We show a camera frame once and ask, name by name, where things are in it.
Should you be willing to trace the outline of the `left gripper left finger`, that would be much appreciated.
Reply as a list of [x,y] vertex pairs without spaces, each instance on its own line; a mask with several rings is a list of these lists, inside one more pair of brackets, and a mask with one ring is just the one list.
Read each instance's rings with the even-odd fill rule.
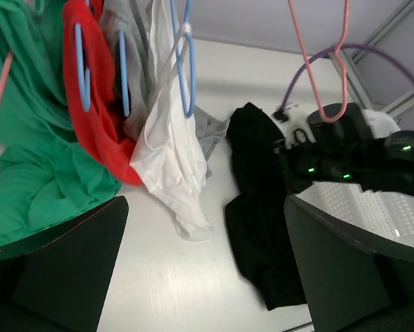
[[128,213],[118,196],[0,246],[0,331],[96,331]]

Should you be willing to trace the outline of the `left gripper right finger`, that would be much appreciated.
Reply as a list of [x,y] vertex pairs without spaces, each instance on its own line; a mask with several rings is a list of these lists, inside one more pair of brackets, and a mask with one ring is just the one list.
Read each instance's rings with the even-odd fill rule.
[[414,248],[290,196],[285,220],[315,331],[414,331]]

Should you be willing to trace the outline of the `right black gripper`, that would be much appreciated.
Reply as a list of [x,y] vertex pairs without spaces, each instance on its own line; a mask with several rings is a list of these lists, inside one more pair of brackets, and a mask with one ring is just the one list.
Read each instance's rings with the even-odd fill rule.
[[308,116],[316,139],[287,148],[284,136],[276,141],[275,153],[287,192],[299,194],[316,182],[358,183],[360,171],[355,159],[365,142],[373,139],[361,107],[349,102],[343,116],[334,123],[321,119],[318,111]]

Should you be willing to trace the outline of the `black tank top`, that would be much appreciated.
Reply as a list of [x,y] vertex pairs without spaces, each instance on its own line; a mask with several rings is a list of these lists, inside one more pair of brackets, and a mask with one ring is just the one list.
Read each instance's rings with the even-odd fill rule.
[[225,225],[240,274],[267,310],[306,303],[284,215],[287,191],[274,143],[275,123],[248,102],[230,117],[227,140],[240,194],[225,207]]

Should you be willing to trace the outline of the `red tank top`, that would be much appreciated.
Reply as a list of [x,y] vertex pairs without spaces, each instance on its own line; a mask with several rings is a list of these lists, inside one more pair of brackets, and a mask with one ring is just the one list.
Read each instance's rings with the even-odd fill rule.
[[[123,107],[114,92],[115,62],[98,24],[102,2],[92,1],[92,13],[85,1],[67,1],[62,9],[63,73],[69,114],[75,135],[83,149],[114,177],[129,185],[142,181],[130,166],[135,148],[122,133]],[[75,54],[75,24],[82,26],[84,61],[91,72],[91,107],[82,108]]]

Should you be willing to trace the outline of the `white tank top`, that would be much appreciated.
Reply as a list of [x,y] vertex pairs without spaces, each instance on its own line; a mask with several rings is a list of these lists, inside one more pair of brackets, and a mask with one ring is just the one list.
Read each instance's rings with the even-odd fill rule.
[[214,235],[200,204],[207,162],[196,137],[195,119],[186,116],[189,87],[182,68],[191,26],[180,24],[172,8],[170,1],[151,1],[147,8],[154,88],[148,101],[150,114],[130,164],[149,193],[173,212],[179,236],[207,241]]

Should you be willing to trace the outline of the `grey tank top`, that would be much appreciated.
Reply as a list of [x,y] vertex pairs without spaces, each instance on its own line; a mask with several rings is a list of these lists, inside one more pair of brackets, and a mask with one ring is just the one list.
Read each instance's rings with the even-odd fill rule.
[[[109,44],[117,65],[115,90],[122,98],[120,82],[120,53],[119,31],[124,32],[126,45],[126,62],[128,71],[128,88],[130,114],[122,121],[122,133],[133,143],[140,137],[146,119],[150,114],[147,102],[156,83],[155,75],[150,74],[151,52],[144,24],[135,1],[106,1],[103,6],[100,27]],[[190,45],[177,47],[175,67],[172,74],[180,78],[183,113],[186,118],[193,118],[196,124],[196,137],[203,152],[203,158],[208,160],[214,148],[225,137],[229,122],[221,122],[197,107],[193,101],[196,83],[191,83],[187,90],[187,78],[182,69],[185,53],[189,53],[191,66],[195,66],[194,52]]]

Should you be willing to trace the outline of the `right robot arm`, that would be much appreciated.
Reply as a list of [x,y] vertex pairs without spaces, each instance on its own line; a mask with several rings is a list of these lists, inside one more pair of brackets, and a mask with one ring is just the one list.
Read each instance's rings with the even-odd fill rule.
[[349,102],[328,123],[318,111],[291,104],[273,117],[281,123],[274,151],[289,193],[329,182],[414,196],[414,131],[400,129],[387,113]]

